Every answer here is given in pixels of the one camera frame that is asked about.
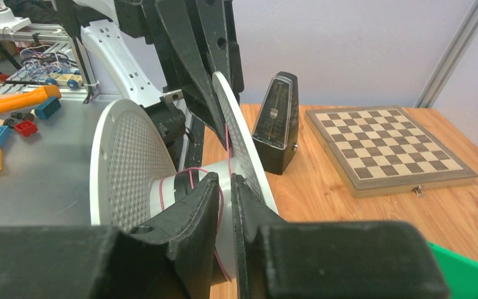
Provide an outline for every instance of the orange tube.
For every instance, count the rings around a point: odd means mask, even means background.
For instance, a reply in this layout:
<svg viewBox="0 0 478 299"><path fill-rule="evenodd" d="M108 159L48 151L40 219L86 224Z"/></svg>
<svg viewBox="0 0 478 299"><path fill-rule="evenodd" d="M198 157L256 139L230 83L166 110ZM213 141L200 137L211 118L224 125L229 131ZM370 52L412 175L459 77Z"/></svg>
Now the orange tube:
<svg viewBox="0 0 478 299"><path fill-rule="evenodd" d="M39 105L49 97L61 98L61 93L56 85L44 85L31 92L18 93L0 100L0 113Z"/></svg>

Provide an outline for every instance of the chessboard frame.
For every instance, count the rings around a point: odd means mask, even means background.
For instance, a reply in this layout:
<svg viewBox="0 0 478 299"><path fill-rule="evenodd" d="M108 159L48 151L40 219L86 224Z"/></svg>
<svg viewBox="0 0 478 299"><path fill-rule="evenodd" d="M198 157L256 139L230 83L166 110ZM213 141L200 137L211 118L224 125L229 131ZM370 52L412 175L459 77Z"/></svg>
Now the chessboard frame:
<svg viewBox="0 0 478 299"><path fill-rule="evenodd" d="M410 122L412 122L418 129L420 129L433 143L437 144L443 152L445 152L451 159L455 160L462 169L452 170L437 173L421 173L411 174L409 176L398 176L392 178L376 178L361 180L354 173L351 166L348 164L343 153L335 145L334 140L326 132L324 125L316 117L322 113L341 113L341 112L361 112L370 110L398 110ZM436 187L458 186L463 184L470 184L475 180L477 174L459 159L447 146L442 144L433 134L431 134L425 127L420 125L411 115L402 109L400 106L380 106L380 107L350 107L350 108L334 108L321 110L307 110L306 122L313 131L314 135L322 145L324 151L327 153L329 159L335 166L338 174L348 187L350 193L354 197L379 196L398 192L410 192L414 188L421 186L423 189L431 189Z"/></svg>

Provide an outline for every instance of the chessboard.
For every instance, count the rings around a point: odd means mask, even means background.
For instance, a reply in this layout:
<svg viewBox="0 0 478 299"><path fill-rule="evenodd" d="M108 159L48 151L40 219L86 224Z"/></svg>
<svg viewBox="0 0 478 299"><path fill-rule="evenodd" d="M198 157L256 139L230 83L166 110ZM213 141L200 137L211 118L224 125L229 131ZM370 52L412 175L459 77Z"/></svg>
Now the chessboard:
<svg viewBox="0 0 478 299"><path fill-rule="evenodd" d="M354 197L457 186L477 177L397 106L308 110L306 121Z"/></svg>

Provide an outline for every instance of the perforated white disc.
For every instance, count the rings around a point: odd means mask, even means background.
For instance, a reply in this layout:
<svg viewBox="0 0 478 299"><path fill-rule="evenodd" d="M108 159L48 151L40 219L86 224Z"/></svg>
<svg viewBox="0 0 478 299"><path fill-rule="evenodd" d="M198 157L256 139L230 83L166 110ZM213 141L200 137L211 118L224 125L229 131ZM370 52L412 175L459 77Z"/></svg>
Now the perforated white disc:
<svg viewBox="0 0 478 299"><path fill-rule="evenodd" d="M255 148L248 125L246 125L245 118L241 112L241 108L233 95L233 91L228 84L228 81L221 72L213 73L213 89L217 94L221 109L224 114L226 124L228 124L228 131L232 139L233 154L238 158L241 169L234 173L242 174L245 181L252 189L252 191L274 212L278 212L272 191L266 179L265 171L259 155Z"/></svg>
<svg viewBox="0 0 478 299"><path fill-rule="evenodd" d="M91 223L130 230L148 220L152 183L175 173L162 137L144 110L130 100L109 104L92 146Z"/></svg>

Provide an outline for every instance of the red toy block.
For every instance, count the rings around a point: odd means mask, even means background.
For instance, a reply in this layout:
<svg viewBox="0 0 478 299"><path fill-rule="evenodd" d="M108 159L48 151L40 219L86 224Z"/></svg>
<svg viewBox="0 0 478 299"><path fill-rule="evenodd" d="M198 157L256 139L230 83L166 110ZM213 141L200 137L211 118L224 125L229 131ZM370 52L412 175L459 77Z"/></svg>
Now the red toy block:
<svg viewBox="0 0 478 299"><path fill-rule="evenodd" d="M29 120L25 120L16 124L14 128L19 134L25 137L28 137L37 132L37 126Z"/></svg>

